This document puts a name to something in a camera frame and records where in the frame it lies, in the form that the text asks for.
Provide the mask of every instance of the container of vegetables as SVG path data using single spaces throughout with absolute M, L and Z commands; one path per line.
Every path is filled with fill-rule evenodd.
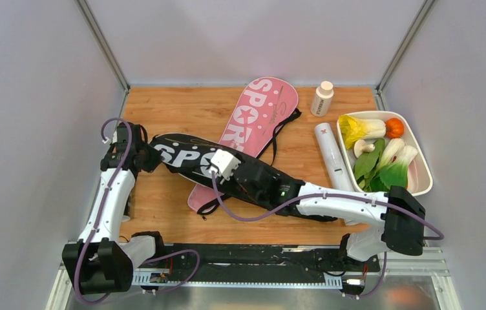
M 401 115 L 389 111 L 354 112 L 342 115 L 336 127 L 342 157 L 356 191 L 388 191 L 390 185 L 399 185 L 419 196 L 431 190 L 430 169 Z

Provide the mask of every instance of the pink bag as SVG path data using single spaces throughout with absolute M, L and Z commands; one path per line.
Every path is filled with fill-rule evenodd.
M 275 136 L 300 116 L 297 105 L 298 93 L 289 83 L 275 77 L 258 78 L 243 90 L 218 143 L 256 158 L 272 143 L 275 160 Z M 219 204 L 212 189 L 196 185 L 188 197 L 188 206 L 197 214 L 208 215 Z

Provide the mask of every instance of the pink racket cover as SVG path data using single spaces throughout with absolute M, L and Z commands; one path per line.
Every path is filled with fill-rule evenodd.
M 273 129 L 298 105 L 298 93 L 289 83 L 275 77 L 252 81 L 239 97 L 219 144 L 257 157 L 273 137 Z M 212 189 L 196 185 L 188 206 L 196 211 L 215 199 Z

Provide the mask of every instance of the mushroom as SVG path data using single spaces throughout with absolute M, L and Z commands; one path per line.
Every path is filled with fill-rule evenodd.
M 374 150 L 374 144 L 368 144 L 365 140 L 360 139 L 355 142 L 354 154 L 355 158 L 359 158 L 362 153 L 369 153 Z

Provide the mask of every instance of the tabletop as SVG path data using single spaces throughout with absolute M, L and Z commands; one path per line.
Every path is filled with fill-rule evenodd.
M 150 136 L 183 132 L 218 141 L 244 87 L 147 87 L 132 88 L 124 118 L 143 125 Z M 328 122 L 335 131 L 341 114 L 375 110 L 368 87 L 335 88 L 329 112 L 318 118 L 310 112 L 315 88 L 297 87 L 302 116 L 288 123 L 277 136 L 274 167 L 290 176 L 331 187 L 313 128 Z M 260 158 L 271 163 L 271 147 Z M 238 222 L 218 208 L 201 217 L 187 205 L 194 183 L 160 165 L 153 173 L 138 175 L 131 198 L 131 217 L 122 223 L 121 235 L 159 231 L 165 243 L 259 243 L 287 245 L 337 245 L 346 233 L 367 228 L 345 226 L 342 220 L 319 223 L 302 218 L 272 215 L 257 222 Z M 265 209 L 229 199 L 237 215 L 255 217 Z

